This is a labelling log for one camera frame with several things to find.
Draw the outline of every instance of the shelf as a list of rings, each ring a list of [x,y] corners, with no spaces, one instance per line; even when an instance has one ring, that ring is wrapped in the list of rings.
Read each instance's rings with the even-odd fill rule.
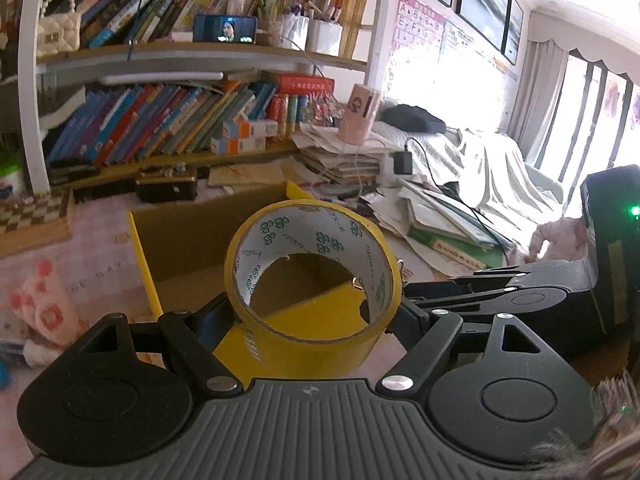
[[[364,61],[272,46],[156,41],[135,45],[130,58],[129,46],[123,44],[41,57],[37,60],[36,74],[59,77],[68,73],[66,78],[70,79],[71,84],[114,74],[165,70],[222,72],[242,66],[255,66],[257,63],[265,70],[284,64],[313,65],[310,59],[319,66],[335,66],[360,72],[367,69]]]
[[[286,140],[268,146],[264,152],[239,153],[237,155],[216,155],[210,152],[184,153],[182,155],[156,155],[146,158],[145,160],[130,162],[129,164],[105,166],[102,168],[100,175],[76,180],[70,184],[63,184],[62,186],[54,186],[54,189],[81,189],[83,187],[101,186],[102,184],[132,178],[140,168],[146,168],[147,166],[168,166],[177,164],[178,162],[201,166],[221,166],[222,164],[229,164],[230,162],[249,162],[276,158],[281,155],[295,153],[297,150],[296,145],[291,140]]]

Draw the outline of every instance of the tape roll inner label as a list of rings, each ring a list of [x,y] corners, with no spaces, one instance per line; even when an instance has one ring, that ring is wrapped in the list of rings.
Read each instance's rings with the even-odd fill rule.
[[[233,278],[247,310],[263,272],[277,259],[296,253],[321,254],[356,276],[369,302],[372,324],[390,307],[393,274],[388,257],[372,233],[340,210],[297,204],[265,213],[238,245]]]

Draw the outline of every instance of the bookshelf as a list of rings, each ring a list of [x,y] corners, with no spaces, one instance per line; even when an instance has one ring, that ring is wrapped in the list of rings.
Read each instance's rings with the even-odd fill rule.
[[[148,166],[165,166],[169,164],[177,164],[184,162],[186,164],[199,164],[202,166],[222,166],[240,160],[268,160],[279,155],[287,155],[295,153],[298,149],[291,140],[285,140],[277,144],[268,146],[264,152],[239,153],[237,155],[216,155],[210,152],[200,153],[183,153],[182,155],[156,155],[138,162],[130,162],[129,164],[116,164],[114,166],[106,166],[102,168],[100,175],[90,176],[81,180],[76,180],[69,184],[56,186],[56,189],[71,188],[81,189],[83,187],[101,186],[102,184],[110,184],[117,180],[133,178],[138,170]]]
[[[390,0],[376,0],[373,25],[360,30],[370,31],[367,62],[321,54],[303,53],[256,45],[228,45],[209,43],[143,43],[130,51],[127,45],[105,46],[80,50],[70,54],[36,58],[36,30],[41,0],[23,0],[18,30],[18,106],[20,128],[28,168],[28,177],[34,192],[50,189],[47,167],[42,149],[38,101],[50,102],[58,90],[96,80],[106,75],[123,75],[162,71],[224,72],[256,67],[260,70],[297,70],[309,72],[313,64],[340,70],[361,72],[364,83],[382,88],[385,63],[381,62],[385,20],[378,20],[380,13],[390,5]],[[273,153],[293,151],[291,145],[272,148]],[[194,163],[223,163],[212,153],[197,153]],[[255,158],[255,153],[236,155],[223,160]],[[180,156],[150,158],[143,164],[171,164],[181,162]],[[94,186],[131,177],[139,168],[138,163],[102,168],[98,177],[76,181],[75,187]]]
[[[162,70],[206,70],[222,72],[248,68],[260,64],[302,64],[333,66],[364,72],[367,63],[355,59],[343,59],[313,52],[300,52],[272,46],[225,44],[225,43],[142,43],[131,49],[118,44],[78,50],[66,54],[41,57],[37,60],[36,74],[55,77],[64,84],[83,84],[105,75],[139,72],[162,72]]]

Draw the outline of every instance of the white sheet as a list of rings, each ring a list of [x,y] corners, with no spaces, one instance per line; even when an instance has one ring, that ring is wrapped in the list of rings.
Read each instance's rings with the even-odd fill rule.
[[[507,136],[453,129],[408,134],[382,122],[374,123],[372,131],[399,146],[417,139],[429,156],[436,184],[458,181],[462,200],[477,206],[498,231],[523,248],[538,224],[561,215],[561,205],[533,185],[518,145]],[[428,176],[422,149],[412,140],[408,148],[414,154],[414,171]]]

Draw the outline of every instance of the chessboard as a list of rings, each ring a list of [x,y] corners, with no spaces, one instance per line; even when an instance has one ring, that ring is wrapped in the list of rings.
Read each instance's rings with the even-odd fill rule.
[[[0,204],[0,257],[68,240],[73,209],[70,190]]]

